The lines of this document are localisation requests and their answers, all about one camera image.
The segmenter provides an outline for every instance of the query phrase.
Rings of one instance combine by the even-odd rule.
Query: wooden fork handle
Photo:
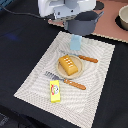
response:
[[[86,89],[86,87],[84,85],[75,83],[75,82],[70,81],[70,80],[67,80],[67,79],[64,80],[64,83],[69,84],[69,85],[72,85],[72,86],[77,87],[77,88],[82,89],[82,90],[85,90]]]
[[[97,59],[90,58],[90,57],[86,57],[86,56],[82,56],[82,55],[79,55],[79,58],[80,58],[80,59],[83,59],[83,60],[90,61],[90,62],[94,62],[94,63],[97,63],[97,62],[98,62]]]

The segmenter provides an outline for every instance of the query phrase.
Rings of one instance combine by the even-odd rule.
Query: butter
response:
[[[51,103],[60,102],[59,81],[50,81]]]

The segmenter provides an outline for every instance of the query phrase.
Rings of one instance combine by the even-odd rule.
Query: dark table surface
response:
[[[37,0],[16,0],[9,9],[39,15]],[[67,32],[43,19],[6,12],[0,15],[0,105],[53,128],[75,128],[13,96],[60,31]],[[85,37],[115,45],[92,128],[128,128],[128,44]]]

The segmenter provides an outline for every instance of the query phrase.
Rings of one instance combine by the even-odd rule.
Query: butter package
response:
[[[78,72],[77,66],[68,55],[59,58],[59,62],[68,76]]]
[[[59,81],[50,81],[51,103],[60,102]]]

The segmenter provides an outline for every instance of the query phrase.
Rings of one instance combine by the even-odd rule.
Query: white placemat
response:
[[[82,38],[81,50],[70,51],[70,40],[71,34],[59,32],[14,96],[79,127],[91,128],[115,46]],[[80,90],[60,82],[61,102],[53,104],[50,102],[49,90],[51,79],[44,73],[50,71],[59,76],[55,64],[58,58],[64,55],[59,50],[96,58],[98,63],[83,60],[85,70],[79,78],[73,81],[85,85],[87,89]]]

